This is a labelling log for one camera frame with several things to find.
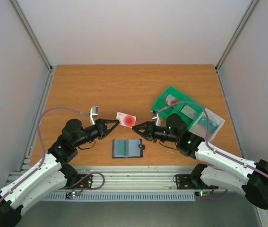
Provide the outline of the dark blue card holder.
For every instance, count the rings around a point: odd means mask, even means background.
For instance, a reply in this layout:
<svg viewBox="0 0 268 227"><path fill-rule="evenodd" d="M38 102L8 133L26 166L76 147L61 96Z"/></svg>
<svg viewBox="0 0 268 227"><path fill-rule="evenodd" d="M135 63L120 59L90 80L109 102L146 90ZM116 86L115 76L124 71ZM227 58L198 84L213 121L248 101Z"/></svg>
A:
<svg viewBox="0 0 268 227"><path fill-rule="evenodd" d="M142 139L116 139L112 141L112 158L143 157L145 145Z"/></svg>

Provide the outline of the red circle card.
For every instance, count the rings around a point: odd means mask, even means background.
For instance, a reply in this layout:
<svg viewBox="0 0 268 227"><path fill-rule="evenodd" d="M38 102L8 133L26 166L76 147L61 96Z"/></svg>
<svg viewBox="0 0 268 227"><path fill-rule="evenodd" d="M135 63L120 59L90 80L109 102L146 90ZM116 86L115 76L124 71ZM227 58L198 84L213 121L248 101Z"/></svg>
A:
<svg viewBox="0 0 268 227"><path fill-rule="evenodd" d="M117 112L116 119L119 120L120 125L124 127L133 127L136 124L136 117L126 113Z"/></svg>

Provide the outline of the teal card with stripe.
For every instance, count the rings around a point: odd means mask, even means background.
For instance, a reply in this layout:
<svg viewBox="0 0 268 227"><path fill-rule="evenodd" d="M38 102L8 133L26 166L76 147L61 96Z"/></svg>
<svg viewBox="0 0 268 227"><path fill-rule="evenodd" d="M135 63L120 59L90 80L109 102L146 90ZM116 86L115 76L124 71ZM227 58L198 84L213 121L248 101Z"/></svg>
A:
<svg viewBox="0 0 268 227"><path fill-rule="evenodd" d="M129 141L128 140L114 140L112 156L118 157L128 157L129 154Z"/></svg>

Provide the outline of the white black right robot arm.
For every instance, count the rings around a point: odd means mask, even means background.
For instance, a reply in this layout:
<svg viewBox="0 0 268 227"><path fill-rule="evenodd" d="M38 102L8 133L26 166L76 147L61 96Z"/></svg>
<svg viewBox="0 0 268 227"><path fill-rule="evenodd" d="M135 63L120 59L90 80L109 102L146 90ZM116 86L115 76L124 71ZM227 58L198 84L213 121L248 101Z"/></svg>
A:
<svg viewBox="0 0 268 227"><path fill-rule="evenodd" d="M132 127L147 141L173 142L184 156L202 161L191 172L195 187L217 186L243 195L252 205L268 209L268 162L244 159L228 153L190 132L177 114L170 115L166 126L147 121Z"/></svg>

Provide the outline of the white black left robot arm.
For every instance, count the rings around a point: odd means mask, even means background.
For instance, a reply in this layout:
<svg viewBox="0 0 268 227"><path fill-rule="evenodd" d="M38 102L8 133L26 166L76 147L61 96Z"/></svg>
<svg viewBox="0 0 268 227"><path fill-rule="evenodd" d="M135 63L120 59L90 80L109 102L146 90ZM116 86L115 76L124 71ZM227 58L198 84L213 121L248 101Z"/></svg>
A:
<svg viewBox="0 0 268 227"><path fill-rule="evenodd" d="M67 121L47 153L17 180L0 189L0 227L15 227L22 216L47 194L80 186L83 180L69 165L78 153L77 148L95 139L104 139L119 123L119 120L98 119L83 128L79 119Z"/></svg>

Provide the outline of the white card with red circles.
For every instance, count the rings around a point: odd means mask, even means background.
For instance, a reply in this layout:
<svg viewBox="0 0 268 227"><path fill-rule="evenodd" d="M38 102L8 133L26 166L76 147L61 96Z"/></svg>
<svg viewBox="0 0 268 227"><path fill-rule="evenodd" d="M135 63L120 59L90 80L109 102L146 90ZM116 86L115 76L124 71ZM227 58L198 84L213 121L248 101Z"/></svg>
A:
<svg viewBox="0 0 268 227"><path fill-rule="evenodd" d="M164 103L167 105L173 105L175 103L179 102L179 99L175 98L173 95L168 94L165 98L164 98Z"/></svg>

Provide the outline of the grey white card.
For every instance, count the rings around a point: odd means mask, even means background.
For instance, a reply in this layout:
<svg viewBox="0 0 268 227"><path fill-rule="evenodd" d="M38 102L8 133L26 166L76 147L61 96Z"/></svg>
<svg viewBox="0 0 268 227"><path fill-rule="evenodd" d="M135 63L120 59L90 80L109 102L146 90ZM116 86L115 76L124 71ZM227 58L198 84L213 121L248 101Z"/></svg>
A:
<svg viewBox="0 0 268 227"><path fill-rule="evenodd" d="M189 117L190 119L194 120L197 116L198 116L198 111L194 110L193 108L191 108L190 106L188 105L185 105L182 109L181 109L181 112Z"/></svg>

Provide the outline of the green plastic bin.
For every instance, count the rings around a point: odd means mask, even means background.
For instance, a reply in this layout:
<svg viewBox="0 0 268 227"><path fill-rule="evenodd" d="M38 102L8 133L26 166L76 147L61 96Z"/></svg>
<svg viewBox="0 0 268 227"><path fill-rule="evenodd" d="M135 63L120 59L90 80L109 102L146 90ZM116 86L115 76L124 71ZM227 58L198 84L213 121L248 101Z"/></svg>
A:
<svg viewBox="0 0 268 227"><path fill-rule="evenodd" d="M169 86L154 102L152 110L158 111L172 103L182 101L186 95L173 86ZM168 107L159 113L159 116L166 120L175 107Z"/></svg>

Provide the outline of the white translucent plastic bin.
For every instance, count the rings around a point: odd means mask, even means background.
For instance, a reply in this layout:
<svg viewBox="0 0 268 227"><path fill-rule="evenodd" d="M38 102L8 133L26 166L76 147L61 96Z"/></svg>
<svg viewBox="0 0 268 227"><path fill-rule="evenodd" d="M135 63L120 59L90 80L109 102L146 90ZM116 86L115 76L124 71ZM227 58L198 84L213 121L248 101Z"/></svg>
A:
<svg viewBox="0 0 268 227"><path fill-rule="evenodd" d="M194 119L189 131L204 139L207 138L208 141L211 142L223 127L225 119L207 108L205 109L205 112L207 113L208 118L204 112L201 111L201 113Z"/></svg>

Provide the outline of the aluminium frame rail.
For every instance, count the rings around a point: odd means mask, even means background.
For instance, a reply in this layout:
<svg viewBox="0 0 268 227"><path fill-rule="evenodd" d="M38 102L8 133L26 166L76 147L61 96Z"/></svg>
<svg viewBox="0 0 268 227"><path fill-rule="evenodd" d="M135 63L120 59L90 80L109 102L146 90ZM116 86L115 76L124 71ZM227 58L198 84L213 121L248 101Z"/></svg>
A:
<svg viewBox="0 0 268 227"><path fill-rule="evenodd" d="M176 190L176 175L190 174L195 166L75 166L68 167L71 173L77 173L77 181L91 173L83 181L89 188L103 192L143 192Z"/></svg>

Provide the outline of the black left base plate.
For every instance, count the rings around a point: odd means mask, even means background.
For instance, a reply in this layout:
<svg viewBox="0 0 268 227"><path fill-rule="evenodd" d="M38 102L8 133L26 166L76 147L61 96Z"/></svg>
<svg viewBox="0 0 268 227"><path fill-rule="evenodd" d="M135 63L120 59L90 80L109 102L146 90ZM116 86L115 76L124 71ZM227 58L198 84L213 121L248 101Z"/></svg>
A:
<svg viewBox="0 0 268 227"><path fill-rule="evenodd" d="M78 174L67 179L67 183L62 189L91 189L93 182L93 175Z"/></svg>

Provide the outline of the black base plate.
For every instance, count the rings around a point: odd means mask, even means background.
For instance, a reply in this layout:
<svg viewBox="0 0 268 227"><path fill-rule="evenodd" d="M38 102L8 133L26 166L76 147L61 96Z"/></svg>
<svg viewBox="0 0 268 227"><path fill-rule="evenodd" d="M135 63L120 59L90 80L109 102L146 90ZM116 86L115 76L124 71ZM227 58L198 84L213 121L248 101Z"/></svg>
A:
<svg viewBox="0 0 268 227"><path fill-rule="evenodd" d="M217 186L208 186L203 183L199 178L192 177L189 174L177 174L174 175L173 181L176 184L177 190L212 190L218 189Z"/></svg>
<svg viewBox="0 0 268 227"><path fill-rule="evenodd" d="M93 182L93 175L78 174L67 179L67 183L62 189L91 189Z"/></svg>

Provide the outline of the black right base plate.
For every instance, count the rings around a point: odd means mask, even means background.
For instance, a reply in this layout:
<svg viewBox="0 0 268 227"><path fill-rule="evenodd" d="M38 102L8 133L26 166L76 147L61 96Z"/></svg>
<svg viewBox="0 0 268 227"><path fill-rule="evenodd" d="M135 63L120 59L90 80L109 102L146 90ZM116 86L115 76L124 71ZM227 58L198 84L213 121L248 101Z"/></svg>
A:
<svg viewBox="0 0 268 227"><path fill-rule="evenodd" d="M217 186L208 186L203 183L199 178L192 177L189 174L177 174L174 175L173 181L176 184L177 190L212 190L218 189Z"/></svg>

